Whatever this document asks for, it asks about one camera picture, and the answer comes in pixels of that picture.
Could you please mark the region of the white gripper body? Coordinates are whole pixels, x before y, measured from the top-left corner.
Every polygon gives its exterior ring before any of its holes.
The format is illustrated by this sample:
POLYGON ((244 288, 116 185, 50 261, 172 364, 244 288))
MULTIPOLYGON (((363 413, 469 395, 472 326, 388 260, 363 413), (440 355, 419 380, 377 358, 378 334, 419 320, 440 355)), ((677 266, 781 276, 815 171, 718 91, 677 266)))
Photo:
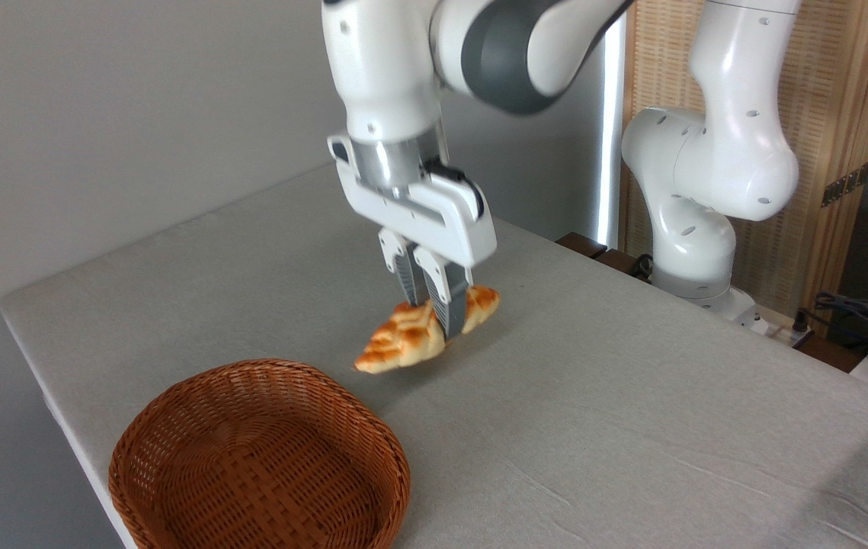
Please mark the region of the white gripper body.
POLYGON ((358 215, 465 268, 492 256, 497 237, 492 212, 478 185, 429 174, 399 194, 368 188, 349 136, 330 136, 341 188, 358 215))

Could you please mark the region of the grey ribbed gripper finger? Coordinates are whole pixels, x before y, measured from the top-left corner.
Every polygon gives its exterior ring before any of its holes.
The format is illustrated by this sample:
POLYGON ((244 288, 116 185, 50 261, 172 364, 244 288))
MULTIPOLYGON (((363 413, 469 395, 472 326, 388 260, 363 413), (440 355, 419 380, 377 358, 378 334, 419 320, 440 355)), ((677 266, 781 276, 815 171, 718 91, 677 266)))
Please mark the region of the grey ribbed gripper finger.
POLYGON ((469 269, 422 246, 413 251, 413 257, 423 272, 444 340, 452 340, 462 334, 466 322, 469 269))
POLYGON ((417 244, 388 228, 382 228, 378 237, 384 262, 398 278, 407 303, 413 307, 422 306, 429 300, 429 289, 424 272, 413 255, 417 244))

